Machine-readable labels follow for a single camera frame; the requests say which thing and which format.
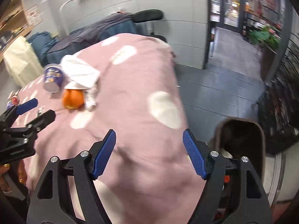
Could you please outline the white paper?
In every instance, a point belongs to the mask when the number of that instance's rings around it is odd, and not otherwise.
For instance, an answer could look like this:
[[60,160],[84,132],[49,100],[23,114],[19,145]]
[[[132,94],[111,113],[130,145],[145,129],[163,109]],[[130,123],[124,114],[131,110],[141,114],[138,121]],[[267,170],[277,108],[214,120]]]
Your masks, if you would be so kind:
[[69,80],[65,89],[87,90],[92,88],[100,77],[100,71],[74,55],[64,56],[60,65]]

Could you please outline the orange peel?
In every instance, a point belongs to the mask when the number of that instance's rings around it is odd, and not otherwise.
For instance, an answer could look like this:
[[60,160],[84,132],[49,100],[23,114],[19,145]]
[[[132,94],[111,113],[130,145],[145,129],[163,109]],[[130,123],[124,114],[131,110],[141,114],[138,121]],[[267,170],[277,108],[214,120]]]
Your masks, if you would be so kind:
[[63,93],[62,104],[66,109],[79,109],[84,105],[83,91],[66,89]]

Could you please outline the dark brown trash bin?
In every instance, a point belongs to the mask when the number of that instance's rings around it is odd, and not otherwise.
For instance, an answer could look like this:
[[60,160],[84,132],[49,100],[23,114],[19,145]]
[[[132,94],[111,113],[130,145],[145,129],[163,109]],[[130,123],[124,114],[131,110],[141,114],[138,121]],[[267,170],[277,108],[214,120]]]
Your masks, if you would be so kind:
[[210,149],[228,152],[234,159],[249,158],[259,178],[265,173],[266,144],[261,126],[243,118],[228,117],[221,121],[207,143]]

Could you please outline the cream cloth cover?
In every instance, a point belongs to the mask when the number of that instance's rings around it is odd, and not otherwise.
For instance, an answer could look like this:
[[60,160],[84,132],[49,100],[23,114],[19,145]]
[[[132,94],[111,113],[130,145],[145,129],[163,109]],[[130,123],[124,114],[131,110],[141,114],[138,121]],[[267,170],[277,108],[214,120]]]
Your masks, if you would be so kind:
[[20,87],[25,87],[43,74],[33,47],[25,37],[19,36],[4,52],[4,63],[10,77]]

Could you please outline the clear plastic wrapper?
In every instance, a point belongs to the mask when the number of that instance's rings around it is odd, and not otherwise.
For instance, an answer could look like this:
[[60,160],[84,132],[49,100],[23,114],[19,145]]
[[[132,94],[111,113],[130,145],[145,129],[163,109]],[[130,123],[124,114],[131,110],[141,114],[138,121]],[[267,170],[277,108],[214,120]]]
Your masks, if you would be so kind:
[[85,109],[92,111],[96,107],[96,97],[98,94],[97,85],[86,89],[84,92]]

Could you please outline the black office chair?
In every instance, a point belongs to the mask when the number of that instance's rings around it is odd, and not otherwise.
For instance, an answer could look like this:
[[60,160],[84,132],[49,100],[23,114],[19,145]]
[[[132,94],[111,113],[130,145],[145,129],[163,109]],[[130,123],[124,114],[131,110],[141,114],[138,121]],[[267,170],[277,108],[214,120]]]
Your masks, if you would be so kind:
[[132,15],[132,21],[135,24],[142,24],[142,26],[137,27],[142,35],[158,38],[167,43],[167,39],[164,36],[155,33],[155,21],[162,20],[163,18],[164,13],[158,9],[143,10]]

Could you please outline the green potted plant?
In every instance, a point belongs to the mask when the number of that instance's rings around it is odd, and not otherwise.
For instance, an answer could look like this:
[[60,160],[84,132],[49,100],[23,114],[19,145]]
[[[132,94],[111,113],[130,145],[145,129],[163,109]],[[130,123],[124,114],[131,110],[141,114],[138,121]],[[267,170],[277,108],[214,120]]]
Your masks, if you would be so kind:
[[262,29],[254,29],[249,35],[249,41],[253,45],[265,45],[273,51],[276,51],[279,47],[281,38],[276,32],[269,26],[265,26]]

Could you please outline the pink polka dot bedspread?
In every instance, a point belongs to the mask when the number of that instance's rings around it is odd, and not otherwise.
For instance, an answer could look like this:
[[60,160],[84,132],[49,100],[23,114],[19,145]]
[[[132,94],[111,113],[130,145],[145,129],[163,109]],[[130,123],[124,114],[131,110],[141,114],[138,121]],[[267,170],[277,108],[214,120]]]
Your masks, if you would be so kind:
[[21,102],[56,118],[38,134],[36,154],[25,159],[27,187],[34,190],[52,156],[75,157],[114,130],[117,142],[95,182],[113,223],[187,223],[205,182],[196,175],[182,134],[187,119],[179,96],[172,48],[163,41],[118,34],[76,56],[100,72],[96,107],[67,110],[38,77],[19,93]]

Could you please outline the purple instant noodle cup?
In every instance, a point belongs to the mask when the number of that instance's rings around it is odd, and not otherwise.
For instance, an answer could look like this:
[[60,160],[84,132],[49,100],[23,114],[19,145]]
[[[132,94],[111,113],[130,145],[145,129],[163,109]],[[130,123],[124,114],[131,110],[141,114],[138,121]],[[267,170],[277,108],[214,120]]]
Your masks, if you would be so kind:
[[49,93],[57,93],[61,90],[64,81],[64,73],[59,64],[48,64],[44,68],[43,88]]

